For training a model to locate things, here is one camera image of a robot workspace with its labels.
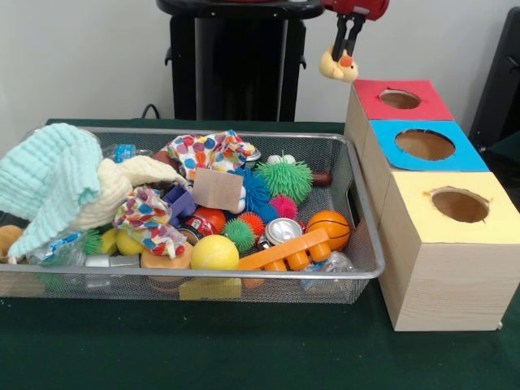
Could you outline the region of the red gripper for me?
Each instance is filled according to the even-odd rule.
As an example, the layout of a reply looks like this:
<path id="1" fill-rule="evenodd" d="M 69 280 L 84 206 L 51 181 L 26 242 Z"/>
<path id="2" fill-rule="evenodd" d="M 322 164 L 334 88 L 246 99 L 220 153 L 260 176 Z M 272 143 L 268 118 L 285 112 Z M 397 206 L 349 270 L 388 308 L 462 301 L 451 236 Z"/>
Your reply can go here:
<path id="1" fill-rule="evenodd" d="M 337 14 L 337 32 L 331 52 L 332 58 L 339 59 L 344 48 L 349 56 L 353 56 L 358 34 L 366 19 L 380 19 L 388 9 L 389 3 L 389 0 L 323 0 L 323 7 Z M 349 28 L 344 47 L 347 15 L 347 21 L 353 24 Z"/>

